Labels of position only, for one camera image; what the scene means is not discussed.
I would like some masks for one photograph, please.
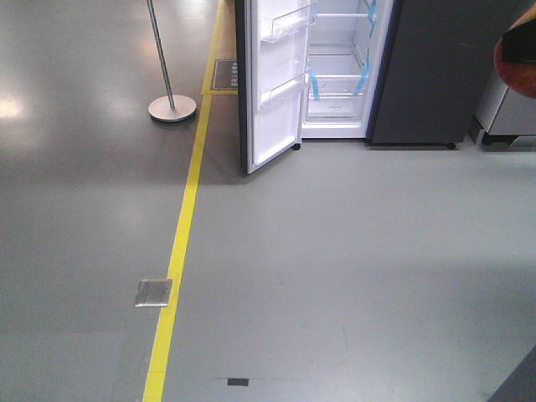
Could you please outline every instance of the gray floor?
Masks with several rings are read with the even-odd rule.
[[[198,102],[216,4],[155,2]],[[141,400],[158,310],[134,295],[167,273],[197,122],[148,116],[143,1],[7,0],[0,38],[0,401]]]
[[[216,3],[155,2],[197,101]],[[166,274],[196,121],[147,118],[144,2],[6,1],[0,37],[0,401],[140,400],[157,310],[133,297]],[[238,161],[215,96],[166,401],[485,402],[533,348],[533,152]]]
[[[536,155],[307,142],[247,178],[235,113],[215,100],[165,400],[488,401],[536,342]]]

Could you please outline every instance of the blue tape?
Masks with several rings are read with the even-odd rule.
[[[367,60],[365,61],[365,66],[363,67],[363,71],[361,71],[361,79],[358,82],[358,86],[355,87],[355,90],[353,92],[354,96],[359,95],[359,92],[363,90],[365,87],[365,83],[367,82],[367,79],[369,78],[369,70],[370,70],[370,63],[369,63],[369,57],[367,56]]]
[[[312,19],[313,21],[316,21],[318,17],[318,3],[313,3],[311,5],[311,11],[312,11]]]
[[[315,97],[315,101],[320,100],[320,90],[318,89],[318,79],[317,79],[317,73],[314,71],[311,71],[311,83],[312,83],[312,94]]]
[[[376,3],[376,0],[372,1],[372,4],[370,5],[370,10],[368,11],[368,20],[372,24],[372,28],[370,29],[370,35],[372,37],[372,32],[374,32],[374,27],[376,26],[376,7],[378,4]]]

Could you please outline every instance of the metal stand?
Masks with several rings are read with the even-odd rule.
[[[157,42],[158,58],[160,59],[160,66],[162,67],[162,74],[167,92],[167,99],[166,96],[163,96],[162,98],[154,100],[151,105],[149,105],[149,114],[153,119],[165,122],[188,119],[195,113],[195,100],[188,98],[187,96],[173,95],[171,85],[169,84],[169,76],[167,73],[168,68],[166,67],[166,60],[164,59],[162,43],[160,42],[160,33],[158,32],[157,16],[154,13],[152,0],[147,0],[147,6],[149,7],[149,14],[151,15],[152,31],[154,32],[154,39]]]

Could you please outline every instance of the dark gray refrigerator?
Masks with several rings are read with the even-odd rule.
[[[246,173],[303,139],[461,142],[527,0],[237,0]]]

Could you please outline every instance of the round stand base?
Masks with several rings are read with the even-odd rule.
[[[149,105],[149,114],[158,121],[175,122],[186,120],[195,113],[195,100],[182,95],[173,95],[175,110],[169,107],[167,96],[158,98]]]

